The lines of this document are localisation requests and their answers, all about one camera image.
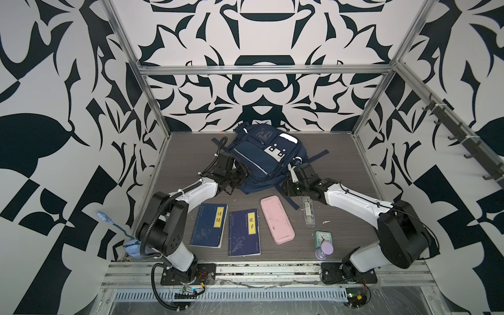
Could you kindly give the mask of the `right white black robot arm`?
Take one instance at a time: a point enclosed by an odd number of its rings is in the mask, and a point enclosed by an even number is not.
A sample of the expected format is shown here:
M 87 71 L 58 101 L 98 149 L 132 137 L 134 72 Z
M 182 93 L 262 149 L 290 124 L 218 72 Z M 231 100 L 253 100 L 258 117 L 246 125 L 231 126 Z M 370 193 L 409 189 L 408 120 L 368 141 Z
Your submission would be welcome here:
M 283 189 L 288 196 L 309 197 L 344 210 L 375 228 L 378 241 L 355 249 L 343 264 L 355 274 L 393 265 L 408 269 L 438 240 L 408 202 L 386 202 L 352 190 L 331 178 L 322 179 L 311 164 L 289 168 Z

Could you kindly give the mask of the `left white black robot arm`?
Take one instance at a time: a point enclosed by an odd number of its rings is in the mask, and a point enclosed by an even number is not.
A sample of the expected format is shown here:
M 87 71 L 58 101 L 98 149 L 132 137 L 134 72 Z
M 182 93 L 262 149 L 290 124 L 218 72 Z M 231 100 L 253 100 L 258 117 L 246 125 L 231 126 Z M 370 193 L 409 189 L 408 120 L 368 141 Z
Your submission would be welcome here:
M 249 174 L 232 154 L 221 153 L 196 182 L 170 194 L 155 193 L 135 231 L 140 257 L 157 259 L 180 272 L 190 270 L 196 259 L 182 241 L 189 212 L 222 192 L 232 194 Z

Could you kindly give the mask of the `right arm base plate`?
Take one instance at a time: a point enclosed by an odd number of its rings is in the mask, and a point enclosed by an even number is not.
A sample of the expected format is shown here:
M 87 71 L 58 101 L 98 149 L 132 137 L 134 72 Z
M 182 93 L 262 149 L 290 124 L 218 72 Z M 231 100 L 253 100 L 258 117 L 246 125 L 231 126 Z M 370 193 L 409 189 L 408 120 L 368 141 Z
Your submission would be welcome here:
M 321 279 L 326 285 L 335 284 L 376 284 L 377 274 L 374 269 L 360 272 L 350 263 L 329 262 L 321 264 Z

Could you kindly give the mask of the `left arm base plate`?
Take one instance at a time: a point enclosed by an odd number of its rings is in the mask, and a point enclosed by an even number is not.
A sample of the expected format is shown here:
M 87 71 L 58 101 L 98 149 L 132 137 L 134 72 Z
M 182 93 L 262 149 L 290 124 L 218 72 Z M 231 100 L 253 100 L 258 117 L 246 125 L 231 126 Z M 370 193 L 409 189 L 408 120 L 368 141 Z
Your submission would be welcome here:
M 200 283 L 213 283 L 217 271 L 216 264 L 193 263 L 190 268 L 183 272 L 174 267 L 164 268 L 161 276 L 162 286 L 193 285 Z

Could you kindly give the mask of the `navy blue school backpack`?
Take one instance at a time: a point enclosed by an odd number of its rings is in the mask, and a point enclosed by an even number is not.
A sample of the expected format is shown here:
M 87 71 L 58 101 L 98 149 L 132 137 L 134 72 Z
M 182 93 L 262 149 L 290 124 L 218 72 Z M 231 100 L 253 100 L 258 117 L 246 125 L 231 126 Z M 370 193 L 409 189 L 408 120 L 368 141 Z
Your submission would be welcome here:
M 235 128 L 235 132 L 234 140 L 223 149 L 249 171 L 240 190 L 244 194 L 252 194 L 275 188 L 290 206 L 298 210 L 300 206 L 282 190 L 281 184 L 290 175 L 290 167 L 314 162 L 329 154 L 329 151 L 324 150 L 309 157 L 303 143 L 296 136 L 266 123 L 241 123 Z

